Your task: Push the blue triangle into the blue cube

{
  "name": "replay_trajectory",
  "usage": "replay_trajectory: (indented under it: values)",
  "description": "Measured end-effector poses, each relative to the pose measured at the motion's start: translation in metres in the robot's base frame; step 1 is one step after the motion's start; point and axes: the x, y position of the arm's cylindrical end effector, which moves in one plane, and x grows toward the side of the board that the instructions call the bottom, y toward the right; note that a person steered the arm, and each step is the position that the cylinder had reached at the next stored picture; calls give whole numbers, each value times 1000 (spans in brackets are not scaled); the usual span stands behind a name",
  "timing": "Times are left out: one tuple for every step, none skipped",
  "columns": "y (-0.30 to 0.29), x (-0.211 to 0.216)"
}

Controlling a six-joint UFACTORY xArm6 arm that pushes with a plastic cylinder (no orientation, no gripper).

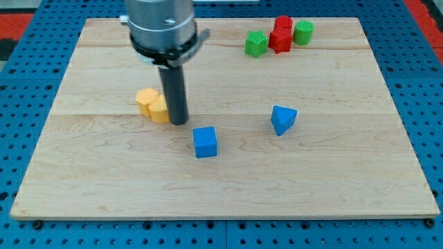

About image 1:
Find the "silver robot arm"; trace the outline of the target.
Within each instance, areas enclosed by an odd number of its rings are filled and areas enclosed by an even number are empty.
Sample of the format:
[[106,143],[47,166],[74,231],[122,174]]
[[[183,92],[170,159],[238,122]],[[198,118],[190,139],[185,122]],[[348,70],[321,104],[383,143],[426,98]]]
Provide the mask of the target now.
[[138,56],[147,64],[178,68],[195,56],[209,38],[198,31],[192,0],[124,0],[128,26]]

